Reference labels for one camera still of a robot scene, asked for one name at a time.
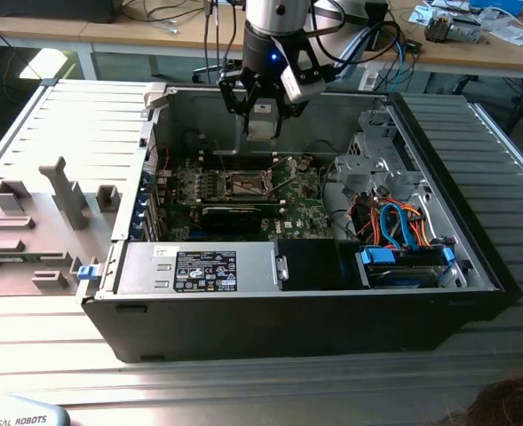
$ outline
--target grey floor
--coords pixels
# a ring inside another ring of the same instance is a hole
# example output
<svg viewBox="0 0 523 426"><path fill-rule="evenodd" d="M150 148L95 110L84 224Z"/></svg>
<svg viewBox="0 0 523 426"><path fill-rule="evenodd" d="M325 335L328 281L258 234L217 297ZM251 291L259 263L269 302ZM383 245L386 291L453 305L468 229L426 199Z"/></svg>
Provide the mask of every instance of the grey floor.
<svg viewBox="0 0 523 426"><path fill-rule="evenodd" d="M0 139L12 121L19 114L37 87L37 81L21 80L20 71L25 66L21 58L31 60L37 51L18 49L16 55L7 48L0 49ZM73 52L65 52L67 63L60 70L58 77L81 79L83 74L78 59ZM99 54L97 57L100 78L116 81L152 81L151 69L147 57L142 55ZM192 71L203 66L202 59L161 57L158 59L159 70L173 83L190 83ZM353 77L342 83L341 89L351 91L358 87L361 76L358 69ZM398 90L422 91L426 85L429 93L450 93L457 82L456 75L429 74L415 72L411 84L402 84ZM513 107L511 102L515 92L502 78L482 76L477 82L471 82L464 90L464 96L473 102L479 102L494 120L503 125ZM511 134L513 141L523 152L523 120Z"/></svg>

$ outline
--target hair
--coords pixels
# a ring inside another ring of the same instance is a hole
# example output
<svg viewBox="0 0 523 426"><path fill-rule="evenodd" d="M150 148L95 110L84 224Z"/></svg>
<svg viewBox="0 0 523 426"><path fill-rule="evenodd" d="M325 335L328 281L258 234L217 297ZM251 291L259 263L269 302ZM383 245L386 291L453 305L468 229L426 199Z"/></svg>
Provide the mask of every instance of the hair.
<svg viewBox="0 0 523 426"><path fill-rule="evenodd" d="M465 413L432 426L523 426L523 375L489 384Z"/></svg>

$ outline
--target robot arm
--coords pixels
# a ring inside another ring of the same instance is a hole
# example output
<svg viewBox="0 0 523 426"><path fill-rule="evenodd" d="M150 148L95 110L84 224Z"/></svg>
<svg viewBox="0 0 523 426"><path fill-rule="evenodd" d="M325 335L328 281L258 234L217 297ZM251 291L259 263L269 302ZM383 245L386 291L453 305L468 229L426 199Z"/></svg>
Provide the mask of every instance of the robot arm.
<svg viewBox="0 0 523 426"><path fill-rule="evenodd" d="M367 15L357 0L340 3L357 4L364 15L363 25L353 26L356 32L349 35L350 43L341 51L343 59L331 55L323 41L345 26L344 6L329 0L247 2L242 68L223 73L219 81L228 112L243 117L243 133L249 133L250 111L258 99L275 99L278 121L274 137L278 137L284 119L301 115L309 99L322 93L360 57L369 38ZM325 24L340 23L316 29L317 12ZM304 30L307 21L313 31ZM333 62L324 64L322 59L327 58ZM234 93L238 82L246 92L241 99Z"/></svg>

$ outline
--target desk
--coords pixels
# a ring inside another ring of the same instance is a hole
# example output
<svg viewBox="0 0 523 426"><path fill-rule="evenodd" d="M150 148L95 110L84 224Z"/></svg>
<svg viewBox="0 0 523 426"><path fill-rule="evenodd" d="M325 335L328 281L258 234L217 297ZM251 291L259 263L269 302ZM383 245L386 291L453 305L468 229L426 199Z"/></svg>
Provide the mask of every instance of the desk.
<svg viewBox="0 0 523 426"><path fill-rule="evenodd" d="M166 0L147 0L148 9L164 5ZM495 75L523 77L523 46L500 40L490 34L482 36L482 42L473 43L430 43L424 40L424 29L406 21L418 0L392 2L393 15L406 36L423 43L423 52L416 64L416 70L461 75ZM171 16L196 8L193 2L164 12ZM129 6L127 13L144 19L140 4ZM243 46L243 12L237 14L238 35L230 51L230 59L241 57ZM72 50L78 53L86 79L97 79L97 64L93 53L112 52L144 55L169 55L203 57L203 15L187 15L177 19L178 34L146 22L130 20L121 15L112 24L95 24L85 21L40 20L30 18L0 18L0 33L16 47L52 47ZM229 6L220 7L220 49L223 51L232 32L232 17ZM210 25L209 55L215 57L215 28ZM389 67L395 59L394 52L386 53L379 60L370 62L366 77L373 77L380 69Z"/></svg>

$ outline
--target warning label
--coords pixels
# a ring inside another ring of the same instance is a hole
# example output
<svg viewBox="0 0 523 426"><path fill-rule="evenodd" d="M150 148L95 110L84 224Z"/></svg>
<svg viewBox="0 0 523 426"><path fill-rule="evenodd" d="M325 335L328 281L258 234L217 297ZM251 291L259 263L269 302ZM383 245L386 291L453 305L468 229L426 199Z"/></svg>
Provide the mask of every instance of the warning label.
<svg viewBox="0 0 523 426"><path fill-rule="evenodd" d="M235 260L234 251L179 251L174 290L179 293L236 291Z"/></svg>

